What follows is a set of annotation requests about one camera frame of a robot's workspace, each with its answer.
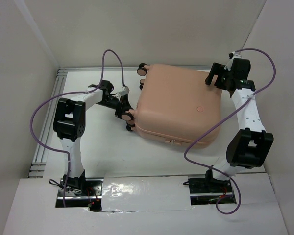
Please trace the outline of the pink suitcase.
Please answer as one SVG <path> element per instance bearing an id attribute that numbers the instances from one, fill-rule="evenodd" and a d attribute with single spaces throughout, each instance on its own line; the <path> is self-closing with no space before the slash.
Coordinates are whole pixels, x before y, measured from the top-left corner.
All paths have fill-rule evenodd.
<path id="1" fill-rule="evenodd" d="M 189 145 L 221 120 L 221 90 L 205 84 L 209 73 L 141 63 L 141 94 L 121 118 L 141 137 Z"/>

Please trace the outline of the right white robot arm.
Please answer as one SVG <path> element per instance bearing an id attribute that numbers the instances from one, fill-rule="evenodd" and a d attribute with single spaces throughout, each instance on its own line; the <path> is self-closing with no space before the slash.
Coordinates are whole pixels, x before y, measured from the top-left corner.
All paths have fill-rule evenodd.
<path id="1" fill-rule="evenodd" d="M 227 147 L 226 158 L 206 172 L 204 186 L 214 192 L 221 182 L 245 169 L 261 167 L 273 144 L 272 133 L 265 130 L 256 105 L 254 82 L 248 79 L 251 64 L 234 55 L 226 65 L 214 63 L 205 83 L 230 93 L 236 111 L 239 130 Z"/>

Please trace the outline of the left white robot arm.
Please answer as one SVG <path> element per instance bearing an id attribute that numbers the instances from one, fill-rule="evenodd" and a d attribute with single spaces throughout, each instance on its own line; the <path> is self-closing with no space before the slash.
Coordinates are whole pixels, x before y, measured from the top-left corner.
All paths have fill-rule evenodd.
<path id="1" fill-rule="evenodd" d="M 82 195 L 87 189 L 85 170 L 81 161 L 80 142 L 86 129 L 86 111 L 98 104 L 115 110 L 119 119 L 132 121 L 133 115 L 129 112 L 128 86 L 123 86 L 116 94 L 112 94 L 114 86 L 110 81 L 103 80 L 101 84 L 90 85 L 85 93 L 73 98 L 58 100 L 53 122 L 53 130 L 57 133 L 65 154 L 66 168 L 63 175 L 71 192 Z"/>

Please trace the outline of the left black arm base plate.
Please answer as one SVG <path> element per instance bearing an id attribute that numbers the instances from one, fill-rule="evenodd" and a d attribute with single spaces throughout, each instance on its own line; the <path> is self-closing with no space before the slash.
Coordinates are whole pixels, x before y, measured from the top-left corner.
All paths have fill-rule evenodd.
<path id="1" fill-rule="evenodd" d="M 102 210 L 103 178 L 86 179 L 83 189 L 67 186 L 65 193 L 63 192 L 64 181 L 62 179 L 60 183 L 49 179 L 48 183 L 58 187 L 56 208 L 64 208 L 63 199 L 65 199 L 66 208 L 87 208 L 90 212 L 100 212 Z"/>

